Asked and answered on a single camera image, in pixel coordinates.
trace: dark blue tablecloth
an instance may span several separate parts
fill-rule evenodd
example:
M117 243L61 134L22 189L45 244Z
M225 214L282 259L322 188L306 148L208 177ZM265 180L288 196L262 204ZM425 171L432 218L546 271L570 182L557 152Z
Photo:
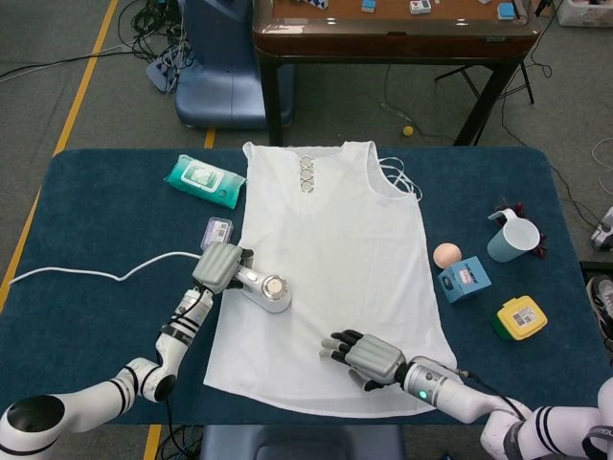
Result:
M236 149L74 150L55 158L18 273L58 265L123 274L168 251L197 252L211 216L231 219L237 242L244 190L234 211L175 191L162 179L180 153L245 174L245 158ZM423 191L429 252L453 241L466 256L479 256L493 282L453 306L436 285L443 330L459 365L531 407L595 405L610 371L545 156L533 149L381 149L379 156L388 155L405 161ZM498 264L489 258L486 244L498 226L486 216L503 199L522 201L547 235L545 260L527 255ZM0 315L0 407L32 394L95 384L136 356L154 359L158 329L191 286L193 267L193 260L170 259L120 284L47 273L14 285ZM549 324L524 342L503 341L489 320L503 302L524 294L545 310ZM217 314L213 309L183 362L173 396L177 423L347 421L288 412L203 386ZM117 422L165 420L161 404L140 399ZM360 422L374 421L352 420ZM453 421L431 412L375 423Z

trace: yellow floor line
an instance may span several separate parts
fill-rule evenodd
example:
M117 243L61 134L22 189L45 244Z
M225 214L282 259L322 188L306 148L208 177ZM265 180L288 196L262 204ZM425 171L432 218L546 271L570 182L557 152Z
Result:
M215 133L216 129L214 127L210 127L207 129L207 137L204 138L204 148L212 149L213 144L215 143Z
M147 435L147 443L145 444L145 454L143 460L155 460L157 447L160 444L160 436L162 435L161 425L150 425Z
M117 3L118 0L111 0L108 5L108 9L106 10L104 20L102 21L102 25L98 33L98 38L96 38L96 43L94 43L94 48L92 49L92 54L99 53L102 49L104 39L106 38L106 33L108 32L108 27L111 23L111 18L113 17L113 13L117 9ZM75 124L75 120L77 119L77 115L79 114L80 105L83 102L85 91L87 91L87 86L89 85L89 81L92 78L92 74L94 73L97 61L97 57L91 57L87 61L87 67L85 68L83 78L80 81L79 89L77 90L77 95L73 100L73 104L70 107L70 111L68 112L68 117L66 118L66 122L64 123L64 128L59 135L59 139L57 140L56 149L54 150L54 156L56 156L58 153L60 153L66 148L68 138L70 137L73 125ZM2 280L2 285L0 285L0 312L2 312L4 304L7 301L7 297L9 296L9 281L15 276L17 264L19 264L19 260L21 259L21 254L23 253L23 246L26 243L28 233L30 232L30 226L32 224L32 219L34 217L34 211L36 209L36 204L38 203L39 195L40 190L38 191L38 194L36 194L36 198L34 200L32 208L30 209L30 213L28 214L26 223L21 230L21 235L19 236L19 240L17 241L17 246L12 253L11 261L9 262L9 267L7 268L7 271Z

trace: yellow box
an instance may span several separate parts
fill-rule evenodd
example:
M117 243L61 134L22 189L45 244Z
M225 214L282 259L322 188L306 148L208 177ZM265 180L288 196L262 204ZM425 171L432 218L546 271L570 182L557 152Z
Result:
M502 338L523 340L536 334L547 324L547 316L528 295L510 299L492 320L494 330Z

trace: mug handle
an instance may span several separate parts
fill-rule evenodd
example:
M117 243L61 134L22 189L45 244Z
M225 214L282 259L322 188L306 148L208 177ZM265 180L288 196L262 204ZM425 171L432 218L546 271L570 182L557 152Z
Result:
M504 216L507 218L507 222L510 222L514 219L519 219L517 214L511 208L503 209L502 211L496 211L494 214L488 216L488 220L496 220Z

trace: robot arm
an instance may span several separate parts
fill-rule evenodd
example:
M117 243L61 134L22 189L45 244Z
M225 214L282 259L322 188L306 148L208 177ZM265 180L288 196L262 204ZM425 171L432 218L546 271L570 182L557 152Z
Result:
M532 413L521 402L509 400L513 408L498 396L451 379L435 361L416 357L407 362L401 350L373 335L333 333L322 347L320 357L350 366L350 377L366 391L399 383L411 396L465 424L489 414L481 444L496 460L532 460L551 453L598 460L606 460L608 453L613 460L613 379L602 386L598 409L540 407Z
M231 244L208 246L193 272L196 288L185 293L160 329L155 343L157 362L137 357L113 379L77 393L16 402L0 418L0 459L48 459L62 432L87 431L119 417L132 407L137 396L155 403L163 401L172 391L183 356L213 305L213 294L227 287L242 288L265 310L286 309L291 301L286 282L247 268L250 257L250 251ZM275 280L273 287L266 282L270 279ZM272 288L274 299L266 294Z

